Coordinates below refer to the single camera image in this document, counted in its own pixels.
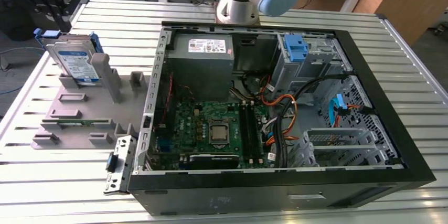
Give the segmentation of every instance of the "floor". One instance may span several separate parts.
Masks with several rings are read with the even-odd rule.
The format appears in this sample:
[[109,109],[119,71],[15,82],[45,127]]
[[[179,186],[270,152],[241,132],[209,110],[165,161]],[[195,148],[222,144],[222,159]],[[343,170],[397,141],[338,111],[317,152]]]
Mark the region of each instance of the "floor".
[[[177,3],[193,2],[191,0],[170,1]],[[9,40],[2,33],[0,33],[1,51],[15,47],[39,46],[33,39],[22,42],[14,42]],[[448,90],[448,33],[439,37],[435,37],[431,34],[431,31],[426,31],[413,45],[411,49],[418,55],[433,76],[438,80],[439,84]],[[10,68],[6,72],[0,71],[0,118],[6,113],[18,91],[10,92],[7,94],[1,93],[21,87],[21,85],[25,83],[26,78],[38,62],[39,51],[15,50],[13,52],[5,53],[1,56],[1,59],[5,59],[10,63]]]

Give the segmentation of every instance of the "green motherboard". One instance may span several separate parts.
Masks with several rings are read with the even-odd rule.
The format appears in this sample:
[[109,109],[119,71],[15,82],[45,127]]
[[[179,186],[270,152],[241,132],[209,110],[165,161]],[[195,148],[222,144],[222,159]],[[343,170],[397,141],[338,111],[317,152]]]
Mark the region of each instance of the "green motherboard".
[[[182,169],[178,165],[182,158],[193,154],[237,155],[238,168],[266,168],[266,154],[262,153],[261,139],[257,134],[255,148],[262,158],[243,159],[243,143],[239,124],[238,103],[227,102],[183,102],[175,106],[173,136],[158,139],[161,164],[163,169]],[[253,106],[257,132],[261,119],[266,118],[263,105]]]

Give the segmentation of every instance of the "metal bracket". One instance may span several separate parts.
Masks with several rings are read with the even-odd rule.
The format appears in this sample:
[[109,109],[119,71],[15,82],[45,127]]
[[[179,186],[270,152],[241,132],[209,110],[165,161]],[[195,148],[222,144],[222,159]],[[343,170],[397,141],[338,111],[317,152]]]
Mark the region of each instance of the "metal bracket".
[[117,139],[117,145],[106,162],[103,195],[126,195],[137,140],[131,136]]

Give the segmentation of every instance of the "blue hard drive label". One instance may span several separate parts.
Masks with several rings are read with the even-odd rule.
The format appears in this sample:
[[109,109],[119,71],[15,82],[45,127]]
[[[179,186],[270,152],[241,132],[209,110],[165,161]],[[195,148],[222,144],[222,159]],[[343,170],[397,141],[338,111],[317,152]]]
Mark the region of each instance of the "blue hard drive label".
[[66,71],[73,79],[81,82],[98,81],[98,74],[89,64],[89,55],[83,51],[57,51]]
[[81,52],[81,51],[58,51],[57,52],[59,55],[79,55],[79,56],[86,56],[87,54],[86,54],[86,52]]

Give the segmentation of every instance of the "aluminum table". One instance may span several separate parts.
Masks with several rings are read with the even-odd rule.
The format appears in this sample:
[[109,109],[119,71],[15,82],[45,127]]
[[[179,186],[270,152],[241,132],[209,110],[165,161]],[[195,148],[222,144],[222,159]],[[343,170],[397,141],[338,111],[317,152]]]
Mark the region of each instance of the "aluminum table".
[[[159,21],[213,22],[210,6],[89,0],[73,33],[91,30],[119,74],[150,74]],[[103,150],[29,147],[59,83],[43,54],[0,123],[0,222],[442,223],[448,219],[448,96],[386,20],[369,14],[291,10],[262,25],[347,30],[423,154],[437,181],[357,209],[151,217],[130,195],[102,196]]]

